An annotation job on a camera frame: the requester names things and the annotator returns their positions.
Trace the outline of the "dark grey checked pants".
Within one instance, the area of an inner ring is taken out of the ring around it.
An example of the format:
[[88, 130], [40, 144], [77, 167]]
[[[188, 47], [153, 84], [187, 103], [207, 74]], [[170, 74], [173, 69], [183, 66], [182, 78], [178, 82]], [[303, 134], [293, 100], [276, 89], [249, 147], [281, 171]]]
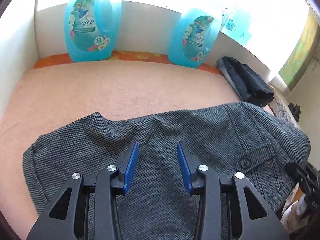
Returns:
[[216, 172], [242, 172], [274, 211], [295, 186], [289, 162], [305, 166], [308, 136], [262, 108], [234, 102], [112, 121], [93, 113], [41, 135], [23, 154], [23, 173], [41, 213], [74, 173], [90, 175], [111, 165], [130, 143], [139, 160], [129, 193], [117, 199], [123, 239], [192, 239], [199, 199], [185, 190], [176, 148]]

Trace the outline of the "pile of light clothes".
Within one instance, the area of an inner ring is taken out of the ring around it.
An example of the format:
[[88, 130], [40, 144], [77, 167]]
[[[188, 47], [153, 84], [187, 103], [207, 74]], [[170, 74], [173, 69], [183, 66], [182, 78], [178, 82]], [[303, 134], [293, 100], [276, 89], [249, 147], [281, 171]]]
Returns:
[[286, 199], [280, 222], [289, 235], [307, 226], [311, 217], [307, 214], [305, 196], [297, 183]]

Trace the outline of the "dark teapot ornament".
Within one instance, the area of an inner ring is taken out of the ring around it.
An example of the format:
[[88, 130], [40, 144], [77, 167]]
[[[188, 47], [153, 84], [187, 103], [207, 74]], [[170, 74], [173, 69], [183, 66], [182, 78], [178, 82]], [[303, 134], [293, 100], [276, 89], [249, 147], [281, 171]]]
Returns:
[[292, 102], [289, 103], [288, 108], [292, 114], [292, 116], [294, 117], [296, 122], [299, 122], [299, 116], [301, 114], [301, 109], [299, 105], [294, 105]]

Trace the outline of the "white lace table cloth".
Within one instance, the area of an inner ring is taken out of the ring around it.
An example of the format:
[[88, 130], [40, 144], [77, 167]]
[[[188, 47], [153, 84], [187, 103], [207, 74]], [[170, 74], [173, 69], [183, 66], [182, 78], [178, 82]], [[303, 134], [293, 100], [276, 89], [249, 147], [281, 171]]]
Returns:
[[281, 120], [285, 120], [292, 124], [293, 126], [300, 128], [298, 122], [296, 122], [294, 116], [292, 115], [288, 105], [288, 101], [285, 99], [281, 92], [269, 85], [270, 90], [274, 93], [273, 100], [268, 103], [271, 111], [273, 112], [274, 116], [280, 118]]

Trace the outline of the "folded dark clothes stack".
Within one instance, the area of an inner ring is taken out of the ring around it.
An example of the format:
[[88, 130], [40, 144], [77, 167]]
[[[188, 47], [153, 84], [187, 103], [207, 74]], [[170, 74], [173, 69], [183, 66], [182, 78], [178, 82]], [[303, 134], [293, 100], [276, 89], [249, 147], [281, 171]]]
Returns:
[[259, 107], [273, 101], [274, 92], [249, 65], [224, 56], [217, 60], [217, 68], [242, 101]]

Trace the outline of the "pink towel mat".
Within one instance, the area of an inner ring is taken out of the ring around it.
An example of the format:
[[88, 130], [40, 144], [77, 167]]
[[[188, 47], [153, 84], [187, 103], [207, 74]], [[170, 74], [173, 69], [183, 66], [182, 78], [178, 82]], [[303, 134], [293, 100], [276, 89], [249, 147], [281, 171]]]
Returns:
[[95, 112], [125, 120], [237, 101], [223, 76], [172, 64], [115, 60], [29, 70], [1, 119], [1, 212], [25, 239], [37, 212], [22, 157], [43, 134]]

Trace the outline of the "blue bottle on windowsill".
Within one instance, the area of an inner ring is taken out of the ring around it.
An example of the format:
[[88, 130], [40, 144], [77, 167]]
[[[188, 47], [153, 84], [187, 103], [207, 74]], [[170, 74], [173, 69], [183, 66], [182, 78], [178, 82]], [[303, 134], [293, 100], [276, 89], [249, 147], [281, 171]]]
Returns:
[[231, 11], [225, 9], [222, 13], [222, 23], [220, 31], [238, 42], [240, 45], [245, 44], [251, 38], [249, 33], [250, 15], [244, 10]]

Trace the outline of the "large blue detergent bottle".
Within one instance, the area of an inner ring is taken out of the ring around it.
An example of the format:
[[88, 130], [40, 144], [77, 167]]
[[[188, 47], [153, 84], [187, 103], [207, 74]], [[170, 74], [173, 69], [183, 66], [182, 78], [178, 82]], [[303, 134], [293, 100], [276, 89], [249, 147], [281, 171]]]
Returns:
[[121, 0], [70, 0], [65, 10], [65, 43], [73, 62], [111, 57], [121, 22]]

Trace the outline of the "yellow green wall painting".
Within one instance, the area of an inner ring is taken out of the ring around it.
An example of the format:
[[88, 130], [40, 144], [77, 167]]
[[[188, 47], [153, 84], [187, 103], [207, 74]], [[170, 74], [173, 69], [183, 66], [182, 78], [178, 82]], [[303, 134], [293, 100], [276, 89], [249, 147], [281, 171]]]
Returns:
[[312, 11], [308, 13], [306, 24], [291, 55], [279, 71], [289, 91], [293, 90], [300, 81], [319, 43], [319, 25]]

